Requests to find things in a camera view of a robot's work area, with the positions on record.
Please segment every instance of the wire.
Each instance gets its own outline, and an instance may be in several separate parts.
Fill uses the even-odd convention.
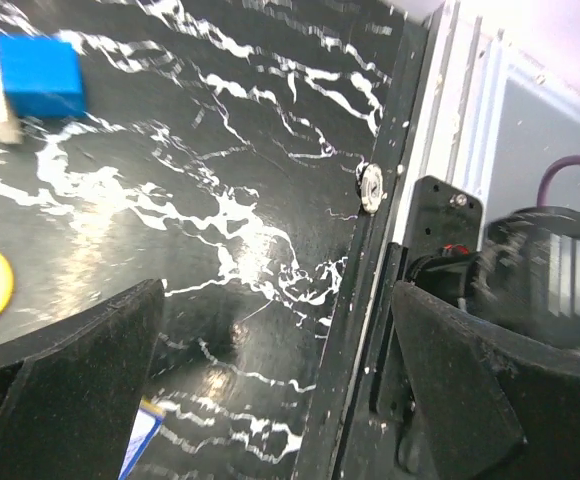
[[[580,166],[580,155],[570,155],[568,157],[563,157],[552,165],[548,167],[546,172],[541,178],[541,183],[539,184],[539,191],[537,192],[537,206],[546,206],[546,197],[548,196],[548,187],[550,187],[550,182],[554,176],[566,167]]]

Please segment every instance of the blue object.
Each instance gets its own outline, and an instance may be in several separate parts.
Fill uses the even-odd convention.
[[[56,38],[0,34],[3,90],[19,116],[82,117],[79,57]]]

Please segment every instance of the blue block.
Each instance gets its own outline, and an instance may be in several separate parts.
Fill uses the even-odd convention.
[[[0,34],[3,89],[17,115],[82,117],[79,57],[56,38]]]

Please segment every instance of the marble tabletop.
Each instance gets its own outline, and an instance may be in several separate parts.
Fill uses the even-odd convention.
[[[0,145],[16,281],[0,343],[163,279],[146,393],[168,414],[132,479],[290,476],[390,87],[392,13],[0,0],[0,31],[72,43],[89,111],[26,118],[23,145]]]

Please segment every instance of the screw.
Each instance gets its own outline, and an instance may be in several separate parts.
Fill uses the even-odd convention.
[[[450,203],[457,207],[465,207],[468,203],[468,197],[466,197],[463,193],[460,193],[459,195],[452,197],[450,199]]]

